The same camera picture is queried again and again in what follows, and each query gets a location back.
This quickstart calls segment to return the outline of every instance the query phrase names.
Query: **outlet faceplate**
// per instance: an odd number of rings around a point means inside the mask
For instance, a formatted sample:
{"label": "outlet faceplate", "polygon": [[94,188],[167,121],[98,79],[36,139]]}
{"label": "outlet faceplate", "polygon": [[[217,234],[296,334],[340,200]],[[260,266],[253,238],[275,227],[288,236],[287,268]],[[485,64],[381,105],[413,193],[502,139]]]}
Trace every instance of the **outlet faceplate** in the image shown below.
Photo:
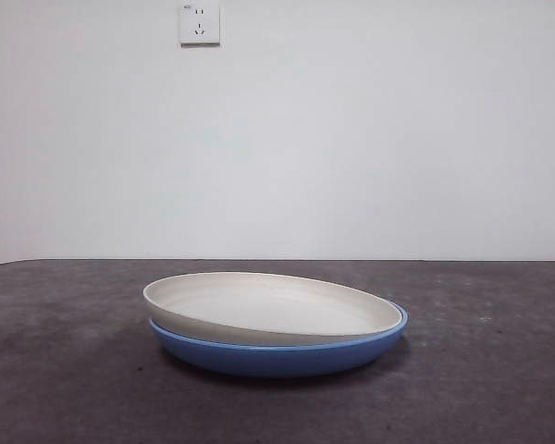
{"label": "outlet faceplate", "polygon": [[220,44],[219,0],[187,0],[180,8],[181,45]]}

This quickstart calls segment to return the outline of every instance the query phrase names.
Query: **table surface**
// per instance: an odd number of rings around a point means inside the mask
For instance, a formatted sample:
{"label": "table surface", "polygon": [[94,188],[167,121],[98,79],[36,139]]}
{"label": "table surface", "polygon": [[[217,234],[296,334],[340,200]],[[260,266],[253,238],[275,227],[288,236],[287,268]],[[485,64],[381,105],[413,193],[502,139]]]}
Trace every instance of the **table surface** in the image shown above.
{"label": "table surface", "polygon": [[[149,282],[270,272],[375,291],[404,338],[345,373],[222,376],[161,349]],[[40,260],[0,265],[0,443],[555,443],[555,263]]]}

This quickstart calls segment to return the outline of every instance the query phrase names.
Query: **stacked bowls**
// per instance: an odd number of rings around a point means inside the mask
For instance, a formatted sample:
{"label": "stacked bowls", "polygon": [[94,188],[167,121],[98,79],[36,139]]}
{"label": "stacked bowls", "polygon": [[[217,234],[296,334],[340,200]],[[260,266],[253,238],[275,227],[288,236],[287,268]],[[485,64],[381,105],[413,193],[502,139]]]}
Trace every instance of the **stacked bowls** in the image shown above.
{"label": "stacked bowls", "polygon": [[408,320],[393,302],[304,277],[199,273],[157,280],[143,294],[169,352],[239,376],[315,376],[367,364]]}

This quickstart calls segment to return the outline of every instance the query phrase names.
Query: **white plate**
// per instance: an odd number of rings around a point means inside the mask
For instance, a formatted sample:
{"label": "white plate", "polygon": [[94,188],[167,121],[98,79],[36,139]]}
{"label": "white plate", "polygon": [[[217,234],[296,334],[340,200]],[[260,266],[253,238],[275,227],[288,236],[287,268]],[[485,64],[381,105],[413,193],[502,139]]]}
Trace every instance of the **white plate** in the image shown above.
{"label": "white plate", "polygon": [[159,326],[194,339],[242,345],[311,345],[359,339],[401,322],[390,302],[337,284],[261,273],[199,273],[144,289]]}

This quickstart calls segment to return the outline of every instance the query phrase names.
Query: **white wall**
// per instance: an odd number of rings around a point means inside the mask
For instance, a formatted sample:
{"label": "white wall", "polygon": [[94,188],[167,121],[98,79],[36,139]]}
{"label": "white wall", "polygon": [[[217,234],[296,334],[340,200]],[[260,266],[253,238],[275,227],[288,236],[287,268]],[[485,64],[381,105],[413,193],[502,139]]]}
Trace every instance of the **white wall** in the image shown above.
{"label": "white wall", "polygon": [[555,2],[0,0],[0,263],[555,259]]}

